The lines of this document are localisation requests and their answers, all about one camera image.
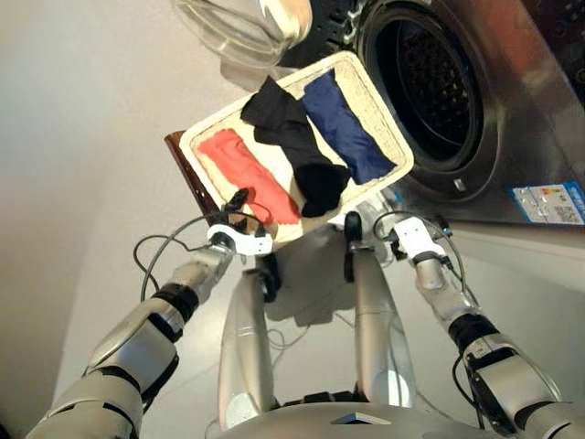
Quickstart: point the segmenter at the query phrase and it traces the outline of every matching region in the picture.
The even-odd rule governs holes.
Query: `tray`
[[[414,165],[412,152],[396,122],[390,115],[388,107],[378,94],[361,62],[352,52],[336,53],[278,80],[278,83],[292,96],[299,99],[304,94],[306,84],[330,69],[335,69],[335,79],[352,112],[362,123],[364,129],[374,137],[384,155],[394,162],[396,167],[386,176],[372,180],[365,185],[357,185],[353,179],[350,179],[346,190],[341,196],[337,210],[330,211],[323,217],[301,218],[297,224],[276,225],[269,228],[274,238],[275,250],[322,226],[340,213],[353,209],[374,193],[406,176]],[[249,98],[250,96],[247,96],[234,102],[206,120],[189,128],[181,137],[179,144],[181,152],[199,176],[209,195],[218,206],[221,206],[231,198],[237,188],[226,180],[206,155],[197,152],[197,146],[215,132],[231,128],[244,140],[246,146],[258,161],[274,174],[281,186],[291,194],[292,199],[301,209],[304,204],[304,198],[294,182],[293,169],[281,148],[275,145],[256,143],[253,134],[254,127],[244,123],[239,118],[241,109]],[[345,165],[345,162],[326,143],[316,128],[314,128],[314,133],[321,152],[329,157],[332,162]]]

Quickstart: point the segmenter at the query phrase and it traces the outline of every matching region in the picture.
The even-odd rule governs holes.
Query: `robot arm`
[[[151,298],[140,303],[96,347],[83,376],[58,398],[30,438],[120,437],[140,433],[143,404],[175,372],[175,343],[195,310],[209,298],[235,253],[271,252],[270,234],[209,230],[209,248],[194,253]]]
[[[417,288],[457,345],[473,396],[492,427],[534,439],[585,437],[583,414],[560,402],[556,384],[462,291],[422,221],[405,219],[394,231],[414,265]]]

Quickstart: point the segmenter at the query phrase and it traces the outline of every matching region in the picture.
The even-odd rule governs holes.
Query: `washing machine door opening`
[[[417,165],[460,169],[477,151],[484,123],[473,67],[438,18],[401,5],[371,18],[364,61],[403,125]]]

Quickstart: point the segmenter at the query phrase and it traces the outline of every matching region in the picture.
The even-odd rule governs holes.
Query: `red cloth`
[[[207,155],[225,178],[250,190],[247,203],[264,224],[296,224],[299,209],[271,172],[260,164],[233,130],[221,130],[203,141],[198,150]]]

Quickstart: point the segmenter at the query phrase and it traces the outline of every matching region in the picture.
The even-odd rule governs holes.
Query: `label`
[[[530,222],[585,225],[585,196],[575,182],[514,187],[510,194]]]

